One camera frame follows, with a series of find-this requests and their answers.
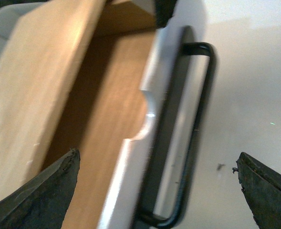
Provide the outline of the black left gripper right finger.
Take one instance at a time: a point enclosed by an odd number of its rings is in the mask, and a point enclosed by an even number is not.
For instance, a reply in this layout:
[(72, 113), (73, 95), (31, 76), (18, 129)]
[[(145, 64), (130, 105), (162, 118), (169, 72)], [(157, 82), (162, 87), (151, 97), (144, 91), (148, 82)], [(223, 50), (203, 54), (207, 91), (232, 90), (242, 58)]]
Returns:
[(242, 152), (236, 161), (242, 193), (260, 229), (281, 229), (281, 174)]

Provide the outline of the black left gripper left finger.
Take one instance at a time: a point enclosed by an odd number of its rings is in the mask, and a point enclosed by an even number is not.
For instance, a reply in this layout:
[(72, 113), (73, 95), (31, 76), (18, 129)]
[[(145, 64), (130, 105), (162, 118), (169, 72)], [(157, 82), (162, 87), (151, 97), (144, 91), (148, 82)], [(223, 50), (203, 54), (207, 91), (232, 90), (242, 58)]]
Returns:
[(79, 169), (80, 152), (73, 148), (0, 201), (0, 229), (60, 229)]

